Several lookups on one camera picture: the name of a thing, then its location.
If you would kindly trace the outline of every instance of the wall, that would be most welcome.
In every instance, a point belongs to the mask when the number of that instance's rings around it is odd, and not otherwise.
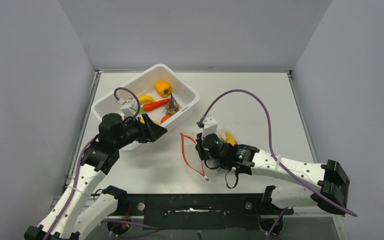
[[[0,240],[61,191],[93,76],[57,0],[0,0]]]
[[[384,1],[333,0],[292,72],[320,161],[351,179],[351,239],[384,239]]]
[[[95,69],[292,69],[331,0],[59,0]]]

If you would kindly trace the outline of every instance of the white tray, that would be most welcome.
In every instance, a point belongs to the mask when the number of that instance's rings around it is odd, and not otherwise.
[[[125,87],[134,92],[136,96],[150,95],[156,101],[164,98],[158,95],[154,89],[154,84],[157,81],[164,80],[171,85],[172,95],[176,99],[177,103],[180,104],[180,111],[171,116],[165,122],[161,124],[162,127],[167,128],[170,132],[185,119],[191,116],[195,104],[200,100],[200,95],[191,88],[189,85],[180,80],[175,73],[164,64],[157,64],[148,70],[144,71],[138,77],[128,81],[120,87]],[[130,93],[125,91],[118,91],[117,96],[121,99],[129,99],[132,96]],[[109,113],[117,113],[123,116],[120,110],[121,105],[117,102],[114,97],[114,92],[110,91],[105,96],[95,101],[92,105],[92,113],[102,121],[102,117]],[[149,117],[156,122],[160,122],[161,118],[165,116],[164,109],[162,107],[157,108],[151,112],[148,112]],[[151,144],[142,144],[139,142],[133,142],[123,148],[124,151],[133,151],[136,154],[140,154]]]

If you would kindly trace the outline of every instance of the screw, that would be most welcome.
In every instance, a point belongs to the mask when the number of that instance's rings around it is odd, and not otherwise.
[[[143,211],[145,209],[145,204],[143,202],[139,202],[137,205],[137,210]]]
[[[251,209],[253,209],[253,204],[252,204],[251,202],[247,202],[247,203],[245,203],[245,209],[246,209],[246,210],[251,210]]]

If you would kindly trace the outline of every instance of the orange drawstring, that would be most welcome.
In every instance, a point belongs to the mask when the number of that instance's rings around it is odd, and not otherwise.
[[[195,168],[193,168],[189,162],[186,160],[186,156],[185,156],[185,138],[191,140],[195,145],[197,144],[197,142],[195,141],[195,139],[193,139],[191,136],[188,136],[188,135],[184,135],[183,132],[180,133],[181,135],[181,154],[183,155],[183,160],[184,162],[186,163],[186,165],[189,166],[189,168],[193,169],[195,172],[199,173],[206,181],[209,181],[210,179],[208,179],[208,177],[205,175],[205,172],[204,172],[204,165],[203,165],[203,162],[201,161],[201,167],[202,167],[202,172],[199,172],[198,170],[196,170]]]

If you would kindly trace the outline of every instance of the tabletop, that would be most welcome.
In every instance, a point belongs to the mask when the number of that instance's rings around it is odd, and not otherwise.
[[[93,101],[139,74],[104,71],[100,75]],[[273,149],[276,155],[314,163],[286,73],[176,72],[175,74],[200,95],[192,116],[152,143],[140,155],[120,150],[119,160],[96,189],[113,185],[130,194],[226,194],[262,193],[266,186],[290,186],[292,183],[268,176],[240,174],[237,187],[228,189],[225,182],[226,170],[205,169],[205,174],[209,177],[209,181],[206,181],[185,164],[180,133],[201,132],[196,122],[216,97],[231,89],[248,90],[266,105],[270,114]],[[217,120],[220,128],[231,132],[239,143],[268,151],[267,118],[262,107],[252,97],[241,92],[230,93],[220,99],[209,114]],[[98,133],[99,123],[95,115],[89,115],[80,149]],[[189,151],[188,160],[195,160],[194,154]],[[232,184],[234,176],[228,177],[227,180]]]

